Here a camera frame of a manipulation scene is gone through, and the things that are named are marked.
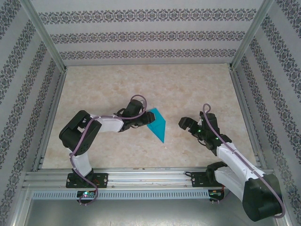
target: metal extrusion bar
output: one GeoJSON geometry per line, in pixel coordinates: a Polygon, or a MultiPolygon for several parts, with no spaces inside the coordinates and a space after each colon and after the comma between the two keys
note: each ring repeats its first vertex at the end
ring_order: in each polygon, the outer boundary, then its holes
{"type": "MultiPolygon", "coordinates": [[[[206,168],[169,168],[169,169],[94,169],[95,173],[108,173],[106,190],[166,190],[202,189],[192,188],[191,178],[185,172],[204,172],[206,168]]],[[[72,190],[66,188],[66,179],[71,170],[46,170],[27,172],[22,189],[26,190],[72,190]]],[[[205,187],[203,189],[221,189],[205,187]]]]}
{"type": "Polygon", "coordinates": [[[9,226],[24,226],[32,202],[33,191],[21,191],[9,226]]]}
{"type": "Polygon", "coordinates": [[[45,43],[48,51],[50,52],[52,58],[55,60],[56,65],[60,68],[60,71],[63,71],[66,66],[61,58],[59,51],[57,51],[49,33],[47,32],[39,14],[37,13],[35,7],[33,6],[30,0],[20,0],[22,7],[25,9],[28,17],[32,21],[35,29],[39,33],[43,42],[45,43]]]}
{"type": "MultiPolygon", "coordinates": [[[[75,200],[78,199],[77,191],[34,191],[33,200],[75,200]]],[[[101,190],[98,200],[165,200],[165,199],[209,199],[207,189],[198,190],[101,190]]]]}
{"type": "Polygon", "coordinates": [[[234,87],[234,90],[235,90],[235,93],[236,93],[236,96],[238,99],[238,104],[239,104],[241,113],[243,115],[243,119],[244,119],[244,122],[246,125],[246,130],[247,130],[249,138],[250,138],[251,146],[252,146],[258,167],[261,167],[262,169],[267,169],[267,165],[265,163],[265,160],[264,160],[264,157],[263,157],[260,145],[259,145],[259,141],[256,136],[256,132],[254,130],[253,125],[251,124],[251,122],[252,122],[251,116],[248,111],[248,107],[247,107],[246,100],[244,98],[244,94],[242,92],[241,86],[239,85],[238,77],[236,75],[235,70],[229,69],[229,72],[230,72],[233,87],[234,87]]]}
{"type": "Polygon", "coordinates": [[[48,142],[49,142],[52,126],[53,126],[53,123],[55,121],[56,111],[57,111],[58,104],[59,104],[61,94],[62,94],[62,91],[63,91],[63,86],[64,86],[66,75],[67,75],[67,69],[65,69],[62,77],[60,78],[61,80],[59,81],[60,84],[59,84],[58,89],[57,89],[56,94],[55,94],[56,95],[55,96],[55,101],[54,101],[54,104],[53,104],[53,106],[51,108],[51,111],[50,111],[50,114],[49,114],[49,120],[48,120],[48,122],[46,124],[46,127],[45,127],[45,135],[42,139],[41,146],[40,146],[40,149],[39,149],[38,154],[37,154],[37,160],[35,161],[34,166],[33,166],[34,171],[37,171],[39,169],[39,167],[42,166],[41,162],[44,159],[41,159],[41,158],[42,158],[42,156],[45,155],[45,152],[46,152],[46,149],[47,149],[47,145],[48,145],[48,142]]]}
{"type": "Polygon", "coordinates": [[[235,69],[239,64],[252,38],[256,34],[258,28],[260,27],[260,24],[262,23],[264,17],[266,16],[267,12],[269,11],[269,8],[272,6],[273,3],[274,0],[264,0],[262,2],[260,8],[258,9],[254,17],[254,20],[252,21],[246,35],[244,36],[244,39],[242,40],[238,50],[236,51],[235,56],[233,57],[233,60],[231,62],[232,69],[235,69]]]}

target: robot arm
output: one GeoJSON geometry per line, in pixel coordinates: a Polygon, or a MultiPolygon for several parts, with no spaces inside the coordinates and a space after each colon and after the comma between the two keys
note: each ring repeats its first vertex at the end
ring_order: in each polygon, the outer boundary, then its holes
{"type": "MultiPolygon", "coordinates": [[[[90,148],[99,132],[123,132],[130,127],[140,127],[155,121],[155,116],[152,112],[144,112],[140,117],[135,119],[120,119],[138,116],[142,109],[142,103],[138,100],[132,99],[127,108],[123,108],[116,114],[112,115],[115,117],[103,116],[91,123],[82,143],[79,146],[79,149],[76,154],[71,157],[75,168],[82,176],[89,178],[89,174],[93,173],[87,150],[90,148]]],[[[82,131],[94,117],[95,115],[90,115],[84,110],[79,111],[62,129],[59,138],[63,142],[63,145],[69,149],[70,153],[75,150],[82,136],[82,131]]]]}
{"type": "Polygon", "coordinates": [[[217,119],[213,113],[207,113],[207,118],[213,129],[235,152],[230,150],[210,129],[203,112],[200,112],[200,121],[183,117],[179,126],[186,130],[188,127],[200,144],[206,146],[213,154],[219,157],[223,164],[219,164],[214,173],[208,173],[212,168],[207,167],[209,181],[217,181],[226,186],[238,197],[248,217],[253,221],[274,216],[283,210],[274,194],[257,176],[262,177],[282,200],[279,181],[274,174],[266,175],[263,171],[252,165],[235,147],[229,137],[220,134],[217,119]]]}

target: beige marble surface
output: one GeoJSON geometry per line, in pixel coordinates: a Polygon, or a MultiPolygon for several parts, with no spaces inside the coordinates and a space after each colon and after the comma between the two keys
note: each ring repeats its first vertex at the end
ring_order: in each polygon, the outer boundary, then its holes
{"type": "Polygon", "coordinates": [[[89,149],[92,167],[194,167],[219,161],[187,131],[181,117],[198,120],[204,103],[252,163],[254,154],[226,64],[111,65],[69,67],[43,168],[70,168],[59,140],[61,129],[79,111],[104,115],[126,107],[134,94],[148,100],[166,120],[165,143],[146,126],[122,133],[99,133],[89,149]]]}

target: floor surface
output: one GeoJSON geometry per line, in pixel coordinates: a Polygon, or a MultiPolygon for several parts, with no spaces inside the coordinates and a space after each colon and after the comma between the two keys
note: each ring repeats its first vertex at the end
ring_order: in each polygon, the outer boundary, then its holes
{"type": "Polygon", "coordinates": [[[229,194],[221,204],[205,199],[33,200],[26,226],[276,226],[274,218],[251,221],[241,201],[229,194]]]}
{"type": "Polygon", "coordinates": [[[89,149],[94,168],[196,167],[219,161],[178,126],[188,116],[199,120],[209,103],[221,133],[252,163],[254,154],[226,64],[109,65],[69,67],[43,168],[70,168],[58,135],[80,110],[108,115],[127,106],[134,94],[147,98],[166,120],[162,143],[147,126],[122,133],[99,133],[89,149]]]}

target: enclosure wall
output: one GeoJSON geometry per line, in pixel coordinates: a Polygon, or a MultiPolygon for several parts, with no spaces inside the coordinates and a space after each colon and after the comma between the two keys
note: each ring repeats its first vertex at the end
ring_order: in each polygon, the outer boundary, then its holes
{"type": "Polygon", "coordinates": [[[277,0],[236,68],[266,164],[301,224],[301,7],[277,0]]]}
{"type": "Polygon", "coordinates": [[[33,0],[66,65],[230,63],[262,0],[33,0]]]}
{"type": "Polygon", "coordinates": [[[62,73],[15,0],[0,11],[0,225],[35,161],[62,73]]]}

